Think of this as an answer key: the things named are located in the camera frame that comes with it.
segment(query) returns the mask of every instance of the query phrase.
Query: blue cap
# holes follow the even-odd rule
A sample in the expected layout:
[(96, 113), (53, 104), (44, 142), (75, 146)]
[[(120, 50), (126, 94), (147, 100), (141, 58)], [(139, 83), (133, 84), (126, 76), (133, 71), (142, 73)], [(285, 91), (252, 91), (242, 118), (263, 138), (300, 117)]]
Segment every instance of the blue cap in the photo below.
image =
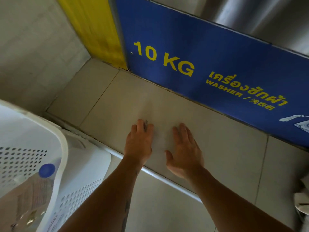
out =
[(41, 178), (48, 178), (54, 174), (56, 170), (55, 165), (53, 164), (43, 164), (39, 169), (39, 176)]

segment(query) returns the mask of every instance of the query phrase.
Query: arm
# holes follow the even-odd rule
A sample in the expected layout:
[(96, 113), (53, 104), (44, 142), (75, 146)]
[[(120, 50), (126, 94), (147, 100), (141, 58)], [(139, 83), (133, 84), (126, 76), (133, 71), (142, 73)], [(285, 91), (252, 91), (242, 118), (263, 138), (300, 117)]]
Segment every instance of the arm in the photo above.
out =
[(176, 152), (166, 151), (167, 167), (189, 181), (208, 210), (219, 232), (280, 231), (290, 228), (218, 182), (203, 166), (202, 151), (182, 123), (173, 128)]
[(153, 125), (144, 121), (132, 125), (124, 157), (114, 172), (86, 199), (59, 232), (124, 232), (133, 187), (142, 166), (150, 157)]

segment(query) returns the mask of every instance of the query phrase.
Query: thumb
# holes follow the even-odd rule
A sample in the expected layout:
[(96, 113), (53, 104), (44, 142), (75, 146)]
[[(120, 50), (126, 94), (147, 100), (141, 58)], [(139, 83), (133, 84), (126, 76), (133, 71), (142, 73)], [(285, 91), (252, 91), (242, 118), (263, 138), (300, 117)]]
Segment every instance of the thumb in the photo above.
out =
[(173, 158), (172, 153), (168, 150), (165, 151), (165, 155), (166, 155), (166, 165), (168, 165), (172, 162), (174, 158)]

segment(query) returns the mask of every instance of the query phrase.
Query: beige floor tile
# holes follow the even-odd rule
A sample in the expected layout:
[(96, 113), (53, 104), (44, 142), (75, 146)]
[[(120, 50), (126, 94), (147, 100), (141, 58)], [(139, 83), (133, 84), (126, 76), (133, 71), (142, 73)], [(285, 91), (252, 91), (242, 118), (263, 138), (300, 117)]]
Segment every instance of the beige floor tile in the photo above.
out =
[[(112, 156), (106, 177), (119, 162), (119, 158)], [(214, 232), (214, 229), (202, 203), (140, 172), (133, 190), (126, 232)]]
[(269, 137), (256, 205), (269, 215), (296, 229), (299, 220), (293, 193), (299, 179), (309, 172), (309, 153)]
[(97, 59), (89, 60), (52, 103), (48, 112), (79, 126), (118, 71)]
[(171, 128), (182, 121), (203, 151), (207, 169), (227, 187), (255, 201), (267, 139), (264, 133), (123, 71), (80, 127), (122, 152), (138, 118), (155, 125), (153, 154), (147, 167), (191, 190), (165, 166), (164, 150), (174, 149)]

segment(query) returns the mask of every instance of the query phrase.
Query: person's left hand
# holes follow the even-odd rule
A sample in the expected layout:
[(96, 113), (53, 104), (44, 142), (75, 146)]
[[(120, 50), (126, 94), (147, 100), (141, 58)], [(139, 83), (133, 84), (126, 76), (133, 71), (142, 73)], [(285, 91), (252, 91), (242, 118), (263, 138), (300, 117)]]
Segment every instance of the person's left hand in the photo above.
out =
[(154, 125), (148, 124), (147, 130), (144, 129), (144, 121), (139, 119), (137, 125), (132, 125), (131, 132), (127, 136), (124, 149), (124, 158), (137, 160), (144, 165), (152, 153), (152, 138)]

